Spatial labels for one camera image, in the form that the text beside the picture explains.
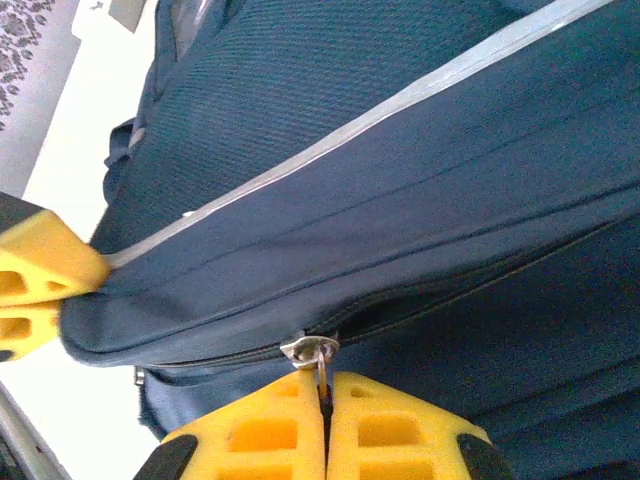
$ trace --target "foam padding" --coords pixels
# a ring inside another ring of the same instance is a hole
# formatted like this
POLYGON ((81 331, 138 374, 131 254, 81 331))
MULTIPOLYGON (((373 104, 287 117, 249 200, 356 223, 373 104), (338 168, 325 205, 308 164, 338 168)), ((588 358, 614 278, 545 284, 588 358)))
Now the foam padding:
POLYGON ((180 480, 323 480, 324 429, 313 372, 291 373, 165 438, 198 440, 180 480))
POLYGON ((327 480, 471 480, 457 436, 489 441, 446 410, 353 373, 335 376, 327 480))
POLYGON ((0 308, 0 360, 17 360, 58 335, 60 301, 0 308))
POLYGON ((0 307, 88 293, 109 271, 106 260, 51 211, 0 229, 0 307))

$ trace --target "patterned wallpaper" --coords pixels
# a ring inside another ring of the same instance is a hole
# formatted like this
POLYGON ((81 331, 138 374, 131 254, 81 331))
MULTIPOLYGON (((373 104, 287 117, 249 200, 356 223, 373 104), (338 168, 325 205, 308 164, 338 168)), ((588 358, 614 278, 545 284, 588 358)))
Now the patterned wallpaper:
POLYGON ((29 60, 55 1, 0 0, 0 131, 29 73, 29 60))

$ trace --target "black rubber tip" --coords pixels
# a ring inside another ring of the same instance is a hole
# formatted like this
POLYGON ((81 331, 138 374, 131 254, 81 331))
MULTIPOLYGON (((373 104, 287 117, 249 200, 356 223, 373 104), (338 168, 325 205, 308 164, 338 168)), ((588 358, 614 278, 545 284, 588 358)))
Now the black rubber tip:
POLYGON ((496 447, 468 433, 458 435, 457 440, 471 480, 515 480, 496 447))
POLYGON ((11 350, 0 350, 0 362, 6 362, 7 360, 11 360, 15 352, 11 350))
POLYGON ((156 448, 133 480, 180 480, 189 465, 198 439, 181 435, 156 448))

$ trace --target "navy blue backpack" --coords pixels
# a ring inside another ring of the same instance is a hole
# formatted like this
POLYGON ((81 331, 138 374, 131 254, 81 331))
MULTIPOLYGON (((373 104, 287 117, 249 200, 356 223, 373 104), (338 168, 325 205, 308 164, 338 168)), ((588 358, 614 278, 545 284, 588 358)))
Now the navy blue backpack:
POLYGON ((65 302, 162 436, 332 368, 484 427, 517 478, 640 478, 637 0, 160 0, 65 302))

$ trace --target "zipper teeth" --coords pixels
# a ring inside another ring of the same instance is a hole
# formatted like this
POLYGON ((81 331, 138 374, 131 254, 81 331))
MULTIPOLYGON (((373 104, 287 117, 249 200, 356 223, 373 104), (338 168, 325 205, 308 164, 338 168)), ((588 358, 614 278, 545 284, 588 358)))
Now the zipper teeth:
MULTIPOLYGON (((548 251, 547 253, 534 258, 534 259, 530 259, 528 261, 525 260, 525 262, 523 264, 521 264, 520 266, 517 266, 511 270, 509 270, 508 272, 504 272, 501 274, 498 274, 496 276, 494 276, 493 278, 490 279, 485 279, 485 281, 483 283, 481 283, 480 285, 475 285, 475 286, 471 286, 470 288, 468 288, 467 290, 461 290, 458 289, 456 292, 451 293, 450 295, 448 295, 447 297, 445 297, 444 299, 440 299, 439 301, 436 301, 435 304, 432 304, 431 306, 423 306, 421 308, 418 308, 416 311, 414 311, 413 313, 409 313, 407 315, 404 316, 404 318, 401 318, 399 320, 395 320, 389 324, 385 324, 385 325, 381 325, 378 327, 373 327, 370 330, 358 333, 358 334, 354 334, 348 337, 345 337, 344 339, 340 340, 340 343, 342 345, 351 345, 354 344, 356 342, 360 342, 363 340, 366 340, 368 338, 371 338, 373 336, 376 335, 380 335, 382 333, 388 332, 390 330, 393 330, 395 328, 399 328, 402 327, 403 325, 406 325, 408 323, 411 323, 415 320, 418 320, 420 317, 424 316, 424 315, 428 315, 430 313, 433 312, 437 312, 439 310, 442 310, 443 308, 446 308, 447 306, 453 304, 454 302, 457 302, 461 299, 467 298, 470 295, 473 295, 474 293, 477 292, 481 292, 482 290, 486 290, 487 288, 497 284, 498 282, 501 282, 505 279, 508 279, 510 277, 513 277, 514 275, 517 275, 518 273, 540 263, 543 262, 544 260, 551 258, 555 255, 558 255, 566 250, 568 250, 569 248, 572 248, 586 240, 588 240, 589 238, 602 233, 603 231, 609 230, 611 228, 613 228, 615 225, 618 225, 619 223, 623 222, 626 218, 622 218, 620 220, 617 221, 613 221, 604 225, 601 225, 595 229, 593 229, 592 231, 586 233, 586 234, 582 234, 580 236, 578 236, 577 238, 574 238, 573 240, 565 243, 564 245, 561 245, 557 248, 553 248, 553 245, 547 245, 545 247, 539 247, 533 250, 530 250, 528 252, 526 252, 526 254, 523 254, 523 256, 529 257, 532 254, 535 254, 535 252, 539 252, 540 250, 547 250, 549 248, 551 248, 551 251, 548 251)), ((504 260, 501 260, 500 262, 496 262, 496 264, 493 264, 491 266, 491 268, 495 268, 496 266, 498 266, 498 268, 500 266, 503 266, 505 264, 510 263, 510 261, 513 261, 513 257, 509 257, 506 258, 504 260)), ((471 271, 470 273, 465 273, 463 275, 458 275, 455 278, 461 278, 461 277, 466 277, 466 276, 470 276, 473 274, 473 272, 478 272, 478 271, 482 271, 482 269, 475 269, 473 271, 471 271)), ((421 293, 421 290, 424 290, 425 286, 436 286, 439 283, 444 283, 444 282, 422 282, 420 284, 417 285, 412 285, 412 286, 408 286, 408 287, 399 287, 399 288, 395 288, 395 289, 391 289, 389 291, 386 292, 382 292, 382 293, 378 293, 378 294, 374 294, 368 297, 365 297, 361 300, 358 300, 352 304, 350 304, 349 306, 343 308, 342 310, 340 310, 338 313, 336 313, 335 315, 333 315, 331 318, 329 318, 328 320, 326 320, 325 322, 322 322, 320 324, 318 324, 316 327, 314 327, 313 329, 310 329, 307 333, 309 335, 321 335, 321 334, 326 334, 327 331, 333 330, 334 328, 336 328, 337 326, 339 326, 344 320, 345 318, 348 318, 350 315, 353 314, 354 310, 358 309, 358 307, 361 308, 366 308, 367 306, 373 305, 377 302, 380 301, 384 301, 384 300, 390 300, 393 298, 396 298, 399 294, 403 294, 403 293, 410 293, 410 292, 415 292, 415 293, 421 293)), ((194 361, 188 361, 188 362, 176 362, 176 363, 163 363, 163 364, 149 364, 146 365, 147 367, 150 368, 189 368, 189 367, 225 367, 225 366, 232 366, 232 365, 242 365, 245 363, 250 363, 253 361, 262 361, 262 360, 271 360, 271 359, 275 359, 275 358, 281 358, 282 357, 282 353, 280 351, 280 344, 279 343, 274 343, 274 344, 270 344, 264 347, 260 347, 260 348, 256 348, 253 350, 246 350, 243 352, 239 352, 239 353, 234 353, 231 355, 225 355, 222 357, 215 357, 215 358, 210 358, 210 359, 204 359, 204 360, 194 360, 194 361)))
POLYGON ((146 366, 150 368, 227 367, 232 365, 241 365, 243 363, 249 363, 256 360, 270 360, 280 356, 280 344, 272 343, 265 347, 245 350, 239 353, 232 353, 231 355, 224 355, 222 357, 192 360, 187 362, 148 364, 146 366))

